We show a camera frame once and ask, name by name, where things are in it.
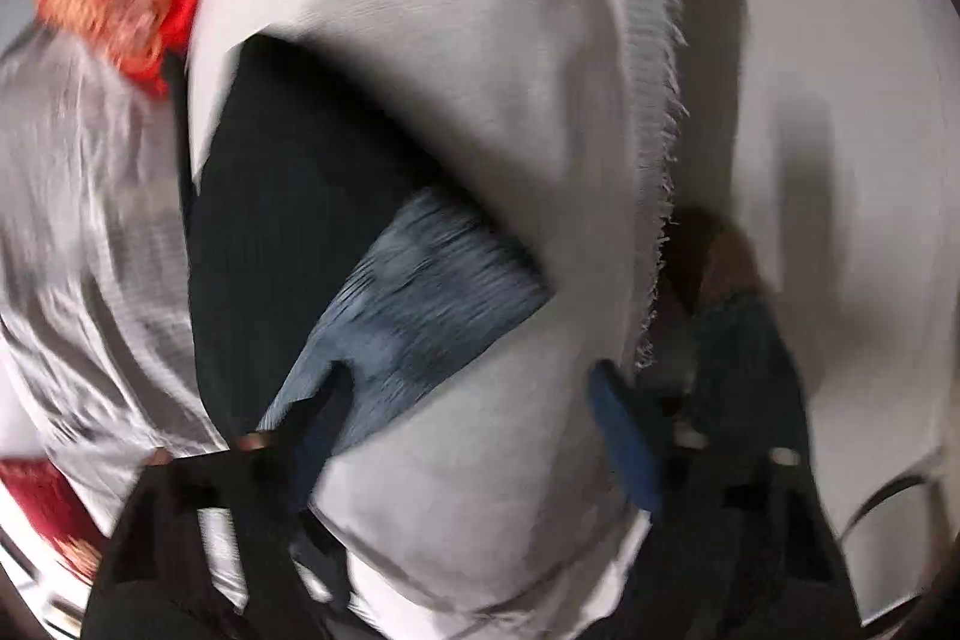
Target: white cloth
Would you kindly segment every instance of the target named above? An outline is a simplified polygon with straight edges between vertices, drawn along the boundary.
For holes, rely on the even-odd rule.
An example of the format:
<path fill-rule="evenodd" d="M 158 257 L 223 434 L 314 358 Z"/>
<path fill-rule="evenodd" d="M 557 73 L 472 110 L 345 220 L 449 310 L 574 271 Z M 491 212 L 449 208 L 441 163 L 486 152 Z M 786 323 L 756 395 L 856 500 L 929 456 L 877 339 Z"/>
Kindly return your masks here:
<path fill-rule="evenodd" d="M 558 573 L 629 520 L 584 390 L 594 360 L 630 362 L 656 275 L 667 6 L 200 1 L 190 49 L 200 189 L 232 49 L 269 27 L 352 68 L 528 242 L 556 286 L 414 414 L 330 463 L 315 496 L 393 588 L 448 616 L 491 616 L 488 630 L 505 636 L 534 626 L 532 603 L 574 602 Z"/>
<path fill-rule="evenodd" d="M 140 463 L 222 448 L 194 376 L 169 102 L 68 33 L 0 61 L 0 357 L 109 534 Z"/>

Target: black and blue garment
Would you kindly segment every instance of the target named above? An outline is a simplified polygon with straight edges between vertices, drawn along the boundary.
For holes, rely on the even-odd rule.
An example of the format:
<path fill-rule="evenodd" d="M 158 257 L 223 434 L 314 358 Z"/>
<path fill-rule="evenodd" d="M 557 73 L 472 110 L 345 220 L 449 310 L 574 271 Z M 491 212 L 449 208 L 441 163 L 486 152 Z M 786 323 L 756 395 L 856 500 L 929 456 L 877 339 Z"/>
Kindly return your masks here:
<path fill-rule="evenodd" d="M 334 362 L 334 453 L 409 410 L 549 298 L 520 242 L 306 47 L 258 34 L 190 215 L 200 397 L 225 437 L 271 429 Z"/>

